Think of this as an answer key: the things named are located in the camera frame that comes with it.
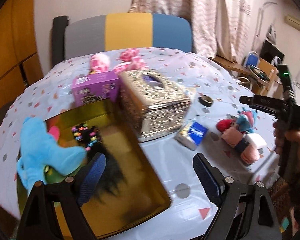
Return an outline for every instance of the metal tray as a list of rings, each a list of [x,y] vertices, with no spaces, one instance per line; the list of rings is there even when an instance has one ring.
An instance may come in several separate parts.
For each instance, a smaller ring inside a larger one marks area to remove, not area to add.
[[[91,229],[98,239],[122,233],[166,210],[170,204],[165,188],[141,150],[130,125],[116,104],[109,99],[81,106],[51,119],[47,126],[60,129],[58,143],[63,147],[76,145],[71,128],[80,123],[97,125],[107,150],[117,160],[124,180],[118,184],[118,194],[103,192],[99,198],[93,196],[82,206]],[[50,167],[46,173],[49,183],[60,182],[64,177]],[[20,212],[26,202],[26,192],[18,178]],[[61,206],[55,205],[62,234],[71,236]]]

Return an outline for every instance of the red yarn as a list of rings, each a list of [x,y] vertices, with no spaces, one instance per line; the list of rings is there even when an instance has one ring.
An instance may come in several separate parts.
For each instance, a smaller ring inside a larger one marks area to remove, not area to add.
[[[224,132],[225,130],[229,129],[231,127],[231,124],[234,120],[232,119],[225,119],[221,120],[217,123],[217,129],[220,132]]]

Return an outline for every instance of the curtain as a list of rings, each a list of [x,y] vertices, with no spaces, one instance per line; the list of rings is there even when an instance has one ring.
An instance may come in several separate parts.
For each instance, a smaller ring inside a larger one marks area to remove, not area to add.
[[[218,54],[242,63],[250,30],[253,0],[218,0]]]
[[[133,0],[129,11],[169,14],[188,20],[192,25],[195,52],[215,57],[217,0]]]
[[[249,31],[253,0],[133,0],[130,12],[162,13],[187,19],[194,51],[240,62]]]

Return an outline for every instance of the pink plush toy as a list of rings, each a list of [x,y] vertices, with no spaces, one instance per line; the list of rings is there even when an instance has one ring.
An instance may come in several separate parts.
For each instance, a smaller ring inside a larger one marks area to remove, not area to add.
[[[137,48],[127,49],[120,53],[120,59],[122,61],[131,61],[133,57],[139,54],[139,50]]]
[[[239,132],[234,126],[228,128],[223,132],[221,138],[226,141],[236,152],[240,153],[241,159],[247,164],[253,164],[260,158],[257,149],[247,142],[243,134]]]
[[[144,60],[139,56],[139,50],[135,48],[121,52],[120,59],[124,62],[114,67],[113,71],[116,74],[122,71],[148,68]]]
[[[139,56],[136,48],[126,49],[120,53],[120,59],[124,61],[114,67],[113,71],[118,74],[122,71],[148,68],[144,60]],[[104,53],[98,53],[90,58],[90,74],[108,71],[110,58]]]
[[[98,53],[90,58],[90,74],[108,71],[110,58],[103,53]]]

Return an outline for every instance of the tape roll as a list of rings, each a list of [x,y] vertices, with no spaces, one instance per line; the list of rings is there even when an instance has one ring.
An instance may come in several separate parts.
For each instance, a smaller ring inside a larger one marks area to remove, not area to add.
[[[199,97],[199,102],[204,106],[210,107],[213,104],[213,99],[211,97],[203,95],[202,97]]]

